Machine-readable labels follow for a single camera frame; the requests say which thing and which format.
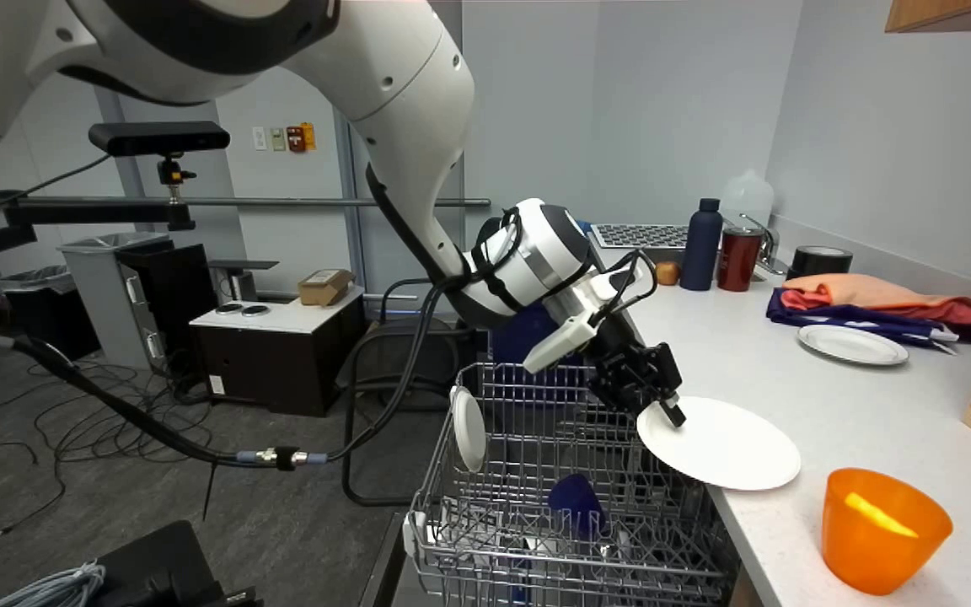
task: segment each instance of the orange cup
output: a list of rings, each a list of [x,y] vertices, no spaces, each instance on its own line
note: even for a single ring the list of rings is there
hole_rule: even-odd
[[[920,537],[894,533],[847,506],[849,493],[866,499]],[[886,474],[835,470],[826,479],[822,553],[841,581],[868,594],[890,594],[917,573],[954,530],[954,523],[924,492]]]

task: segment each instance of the paper plate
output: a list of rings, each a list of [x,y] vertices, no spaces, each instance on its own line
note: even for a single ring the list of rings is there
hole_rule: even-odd
[[[909,360],[901,343],[866,330],[837,325],[802,326],[797,339],[808,348],[841,361],[862,365],[900,365]]]
[[[452,388],[448,393],[452,405],[452,430],[459,457],[470,472],[478,472],[486,461],[486,422],[478,400],[463,387]]]
[[[664,464],[697,481],[760,491],[785,485],[801,471],[801,453],[774,424],[721,400],[681,396],[687,422],[675,427],[662,407],[636,419],[639,438]]]

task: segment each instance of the gray carpet floor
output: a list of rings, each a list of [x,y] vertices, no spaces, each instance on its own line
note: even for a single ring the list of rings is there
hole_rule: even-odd
[[[49,383],[26,373],[30,360],[0,351],[0,400]],[[147,376],[135,384],[144,385]],[[32,465],[22,447],[0,447],[0,529],[57,492],[51,452],[32,427],[47,407],[80,395],[65,384],[34,389],[0,407],[0,441],[20,441],[39,456]],[[434,399],[432,395],[416,395]],[[181,415],[191,419],[206,405]],[[100,410],[94,399],[75,400],[41,419],[51,438]],[[363,404],[367,415],[378,405]],[[413,492],[421,483],[443,416],[396,416],[355,453],[355,488],[373,495]],[[214,449],[297,445],[329,450],[342,438],[342,411],[305,418],[262,408],[217,405],[204,426]],[[53,508],[0,534],[0,597],[26,583],[80,565],[132,539],[184,518],[200,538],[212,572],[228,591],[255,585],[272,607],[358,604],[394,508],[362,508],[343,496],[339,465],[290,473],[220,469],[206,521],[201,506],[208,466],[199,461],[152,464],[139,458],[74,462],[62,466],[65,497]]]

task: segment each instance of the gray trash can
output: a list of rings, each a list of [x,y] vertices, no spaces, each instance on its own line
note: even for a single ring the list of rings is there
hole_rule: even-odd
[[[168,234],[122,232],[79,239],[58,247],[77,283],[85,310],[96,329],[109,363],[128,368],[149,368],[145,341],[132,313],[130,291],[115,253],[119,250],[172,249]],[[131,285],[135,298],[140,285]]]
[[[50,343],[71,361],[99,350],[96,331],[66,266],[1,277],[0,289],[10,301],[14,325],[28,336]]]

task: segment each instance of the dishwasher rack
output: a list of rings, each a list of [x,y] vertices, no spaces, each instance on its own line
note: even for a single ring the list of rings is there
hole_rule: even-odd
[[[630,416],[598,403],[592,371],[478,363],[459,376],[485,418],[485,465],[465,469],[449,412],[405,522],[421,585],[444,604],[728,602],[739,560],[704,485],[660,464]],[[548,506],[574,473],[601,519]]]

